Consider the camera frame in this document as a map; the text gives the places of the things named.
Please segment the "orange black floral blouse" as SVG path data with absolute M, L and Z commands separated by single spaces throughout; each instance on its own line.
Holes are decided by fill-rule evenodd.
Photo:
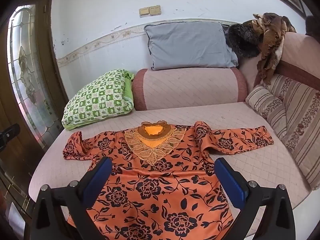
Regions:
M 87 210 L 104 239 L 221 239 L 233 216 L 210 154 L 273 143 L 264 126 L 211 129 L 202 121 L 158 121 L 88 139 L 75 132 L 63 157 L 92 166 L 111 159 L 111 175 Z

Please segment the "wooden door with stained glass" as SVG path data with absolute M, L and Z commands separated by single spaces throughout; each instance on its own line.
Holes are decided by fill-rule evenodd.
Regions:
M 15 237 L 28 239 L 35 201 L 31 178 L 62 132 L 67 101 L 54 56 L 52 0 L 21 0 L 1 25 L 1 132 L 20 133 L 1 152 L 1 212 Z

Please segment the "green white patterned pillow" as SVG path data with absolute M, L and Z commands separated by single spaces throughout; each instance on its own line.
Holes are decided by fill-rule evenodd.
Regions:
M 132 92 L 134 77 L 127 70 L 115 69 L 85 85 L 65 106 L 63 127 L 71 131 L 130 113 L 134 108 Z

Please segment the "large striped floral back cushion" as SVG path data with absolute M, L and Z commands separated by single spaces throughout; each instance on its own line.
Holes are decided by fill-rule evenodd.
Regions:
M 283 144 L 310 187 L 319 188 L 319 91 L 275 74 L 265 86 L 285 107 L 287 135 Z

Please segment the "pink quilted bolster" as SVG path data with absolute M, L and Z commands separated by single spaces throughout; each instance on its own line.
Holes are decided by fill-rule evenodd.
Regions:
M 238 68 L 141 69 L 132 82 L 135 110 L 243 102 L 248 94 Z

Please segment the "pink sofa backrest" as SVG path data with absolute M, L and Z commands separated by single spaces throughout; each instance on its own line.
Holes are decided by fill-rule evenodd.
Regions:
M 257 70 L 257 63 L 260 59 L 261 56 L 258 55 L 240 62 L 240 72 L 246 79 L 249 92 L 261 81 Z M 286 33 L 283 54 L 275 73 L 319 90 L 319 61 L 319 43 L 313 37 Z

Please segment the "black fur garment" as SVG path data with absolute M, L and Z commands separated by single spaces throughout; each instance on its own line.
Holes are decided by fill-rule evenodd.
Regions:
M 233 24 L 225 32 L 226 43 L 240 58 L 253 58 L 260 54 L 263 31 L 255 30 L 252 20 Z

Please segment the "grey pillow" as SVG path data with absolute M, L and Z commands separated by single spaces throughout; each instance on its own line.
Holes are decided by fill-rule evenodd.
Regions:
M 144 31 L 148 36 L 153 70 L 238 66 L 238 57 L 228 46 L 221 23 L 195 21 L 148 24 Z

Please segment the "brown ruffled scarf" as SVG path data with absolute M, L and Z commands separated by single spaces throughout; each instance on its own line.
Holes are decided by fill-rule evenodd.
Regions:
M 272 12 L 254 14 L 251 25 L 262 38 L 259 44 L 261 59 L 257 63 L 258 75 L 265 84 L 269 84 L 282 57 L 285 34 L 295 33 L 296 29 L 286 16 Z

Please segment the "beige wall switches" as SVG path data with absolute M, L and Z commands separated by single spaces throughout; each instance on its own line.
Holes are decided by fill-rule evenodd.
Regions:
M 161 15 L 161 14 L 162 14 L 162 11 L 161 11 L 161 6 L 160 5 L 146 7 L 146 8 L 140 8 L 139 9 L 140 18 L 149 17 L 149 16 L 158 16 L 158 15 Z

